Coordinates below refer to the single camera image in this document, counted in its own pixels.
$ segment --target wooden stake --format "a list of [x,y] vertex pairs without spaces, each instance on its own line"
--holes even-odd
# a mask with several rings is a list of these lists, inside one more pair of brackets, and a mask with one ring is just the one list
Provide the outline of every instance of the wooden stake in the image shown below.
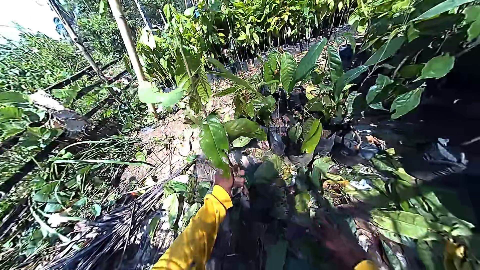
[[[108,0],[108,3],[110,4],[110,8],[112,9],[113,17],[117,22],[117,26],[120,30],[120,34],[123,39],[123,43],[125,44],[125,48],[127,49],[128,56],[130,57],[130,61],[132,62],[133,70],[137,75],[137,80],[138,82],[144,82],[146,81],[146,77],[142,70],[140,60],[138,59],[137,51],[135,50],[135,45],[133,44],[132,35],[127,25],[127,21],[125,20],[125,15],[123,14],[120,0]],[[153,116],[155,118],[158,118],[155,106],[152,103],[147,103],[147,106]]]
[[68,32],[68,35],[72,39],[72,41],[75,43],[75,45],[78,47],[80,52],[83,54],[85,59],[88,61],[88,63],[92,66],[93,70],[95,73],[100,77],[100,79],[106,81],[107,78],[102,74],[101,69],[96,65],[95,61],[93,60],[92,56],[88,51],[86,50],[85,46],[82,43],[82,40],[77,36],[75,31],[73,30],[72,26],[68,23],[68,20],[64,17],[64,14],[61,12],[60,7],[56,3],[56,0],[48,0],[50,6],[53,8],[53,10],[57,13],[59,16],[63,26]]

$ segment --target sky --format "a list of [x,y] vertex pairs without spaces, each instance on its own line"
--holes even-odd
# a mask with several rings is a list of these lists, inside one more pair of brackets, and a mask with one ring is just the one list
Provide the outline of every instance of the sky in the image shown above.
[[0,36],[18,40],[19,31],[13,24],[16,22],[33,32],[59,39],[53,23],[56,14],[48,6],[47,0],[0,0],[0,7]]

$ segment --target human hand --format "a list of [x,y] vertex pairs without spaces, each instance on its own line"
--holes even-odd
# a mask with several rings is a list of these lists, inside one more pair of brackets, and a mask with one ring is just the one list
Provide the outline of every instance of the human hand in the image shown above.
[[231,197],[232,188],[241,187],[245,183],[245,178],[242,177],[244,175],[245,171],[240,170],[240,167],[238,166],[230,168],[230,175],[227,177],[224,176],[223,171],[218,170],[215,174],[213,184],[221,186]]

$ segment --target yellow shirt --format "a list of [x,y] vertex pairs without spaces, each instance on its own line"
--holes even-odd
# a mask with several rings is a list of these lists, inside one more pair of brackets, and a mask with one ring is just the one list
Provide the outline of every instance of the yellow shirt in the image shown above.
[[[187,228],[173,241],[152,270],[205,269],[216,240],[218,228],[227,209],[232,207],[230,195],[218,185],[204,198],[204,205],[190,220]],[[360,262],[355,270],[376,270],[368,260]]]

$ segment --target wooden pole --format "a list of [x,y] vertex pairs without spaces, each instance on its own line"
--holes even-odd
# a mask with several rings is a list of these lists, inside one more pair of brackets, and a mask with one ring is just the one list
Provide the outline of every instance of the wooden pole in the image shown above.
[[88,51],[86,50],[85,46],[83,45],[83,42],[82,40],[77,36],[77,34],[75,33],[75,31],[73,30],[72,26],[70,25],[70,23],[68,22],[68,20],[65,18],[65,15],[62,13],[62,11],[60,10],[60,7],[58,6],[58,4],[56,3],[56,0],[48,0],[50,6],[53,8],[53,10],[57,13],[57,15],[59,16],[63,26],[65,27],[65,29],[67,30],[68,32],[68,35],[70,36],[70,38],[72,39],[72,41],[75,43],[75,45],[78,47],[78,49],[80,50],[80,52],[83,54],[83,56],[85,57],[85,59],[88,61],[88,63],[90,64],[90,66],[92,66],[93,70],[95,71],[95,73],[98,75],[98,77],[100,77],[100,79],[106,81],[106,77],[102,74],[102,71],[100,70],[100,68],[97,66],[97,64],[95,63],[95,61],[93,60],[92,56],[90,55],[90,53],[88,53]]
[[137,4],[138,11],[140,12],[140,16],[144,20],[145,25],[147,26],[148,30],[152,30],[152,24],[150,23],[150,20],[148,17],[145,15],[145,9],[142,6],[142,3],[140,3],[140,0],[134,0],[135,4]]
[[[120,30],[120,34],[123,39],[123,43],[125,44],[125,48],[127,49],[128,56],[130,57],[130,61],[132,62],[133,70],[137,75],[137,80],[138,82],[144,82],[146,81],[146,77],[142,70],[140,60],[138,59],[137,51],[135,50],[135,45],[133,44],[132,35],[130,34],[127,21],[125,20],[125,15],[123,14],[123,8],[120,0],[108,0],[108,3],[112,9],[113,17],[117,22],[117,26]],[[155,106],[152,103],[147,103],[147,106],[154,117],[158,118]]]

